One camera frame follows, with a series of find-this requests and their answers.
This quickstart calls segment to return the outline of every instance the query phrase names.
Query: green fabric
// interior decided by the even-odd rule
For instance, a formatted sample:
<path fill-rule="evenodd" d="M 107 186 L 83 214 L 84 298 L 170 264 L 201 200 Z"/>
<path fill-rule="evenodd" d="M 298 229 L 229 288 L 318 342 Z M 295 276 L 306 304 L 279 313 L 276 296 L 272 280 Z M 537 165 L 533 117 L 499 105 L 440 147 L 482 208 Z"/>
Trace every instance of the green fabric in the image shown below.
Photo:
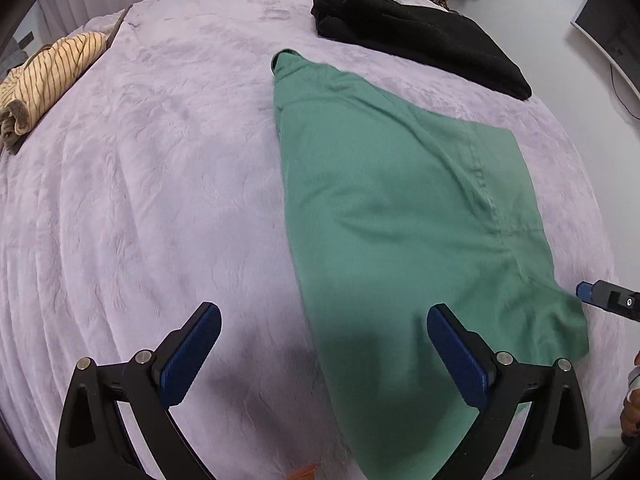
<path fill-rule="evenodd" d="M 454 120 L 309 62 L 274 58 L 285 214 L 344 438 L 369 480 L 429 479 L 477 415 L 427 338 L 447 303 L 521 362 L 588 350 L 508 130 Z"/>

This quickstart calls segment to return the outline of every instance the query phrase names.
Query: human hand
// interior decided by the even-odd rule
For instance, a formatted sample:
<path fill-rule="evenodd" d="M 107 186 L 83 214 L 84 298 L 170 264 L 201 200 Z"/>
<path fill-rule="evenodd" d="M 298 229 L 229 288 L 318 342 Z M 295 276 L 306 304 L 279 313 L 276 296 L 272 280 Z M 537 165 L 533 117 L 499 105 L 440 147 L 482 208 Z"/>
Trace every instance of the human hand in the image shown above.
<path fill-rule="evenodd" d="M 640 352 L 638 352 L 634 364 L 640 366 Z M 636 436 L 638 425 L 640 425 L 640 389 L 633 390 L 628 396 L 628 400 L 625 398 L 620 414 L 620 426 L 625 435 Z"/>

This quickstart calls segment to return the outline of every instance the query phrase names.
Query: beige cloth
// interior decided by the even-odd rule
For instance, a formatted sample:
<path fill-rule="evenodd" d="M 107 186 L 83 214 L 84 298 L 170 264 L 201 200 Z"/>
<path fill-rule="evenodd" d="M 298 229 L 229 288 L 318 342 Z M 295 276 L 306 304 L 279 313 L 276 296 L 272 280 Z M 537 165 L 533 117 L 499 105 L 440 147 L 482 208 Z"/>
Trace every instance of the beige cloth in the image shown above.
<path fill-rule="evenodd" d="M 107 48 L 101 32 L 83 32 L 41 48 L 0 83 L 0 140 L 13 148 Z"/>

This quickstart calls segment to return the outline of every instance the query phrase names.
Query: bed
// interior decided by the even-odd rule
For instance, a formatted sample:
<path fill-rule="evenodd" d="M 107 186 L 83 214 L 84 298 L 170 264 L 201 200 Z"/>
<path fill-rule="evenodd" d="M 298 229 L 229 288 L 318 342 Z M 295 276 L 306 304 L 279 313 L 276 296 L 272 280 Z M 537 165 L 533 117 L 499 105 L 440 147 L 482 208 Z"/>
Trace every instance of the bed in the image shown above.
<path fill-rule="evenodd" d="M 397 0 L 432 5 L 426 0 Z M 312 0 L 145 0 L 20 152 L 0 156 L 0 410 L 54 478 L 76 361 L 155 348 L 202 301 L 223 331 L 172 409 L 217 478 L 284 478 L 322 464 L 363 478 L 332 414 L 302 310 L 283 213 L 270 60 L 283 48 L 355 72 L 428 110 L 510 129 L 532 178 L 556 280 L 616 281 L 583 164 L 561 125 L 526 102 L 429 66 L 318 38 Z M 116 16 L 91 20 L 107 30 Z M 592 440 L 625 394 L 622 318 L 585 306 L 578 364 Z M 159 472 L 130 413 L 151 475 Z M 524 414 L 487 478 L 504 467 Z"/>

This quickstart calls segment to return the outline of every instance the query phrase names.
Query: black folded garment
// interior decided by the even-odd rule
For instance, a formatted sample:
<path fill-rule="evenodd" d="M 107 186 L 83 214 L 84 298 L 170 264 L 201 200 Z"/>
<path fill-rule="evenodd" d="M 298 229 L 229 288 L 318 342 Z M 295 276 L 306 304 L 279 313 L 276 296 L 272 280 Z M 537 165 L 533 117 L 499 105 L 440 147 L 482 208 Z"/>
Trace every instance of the black folded garment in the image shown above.
<path fill-rule="evenodd" d="M 531 97 L 517 65 L 464 16 L 394 0 L 314 0 L 311 14 L 325 38 L 435 66 L 516 99 Z"/>

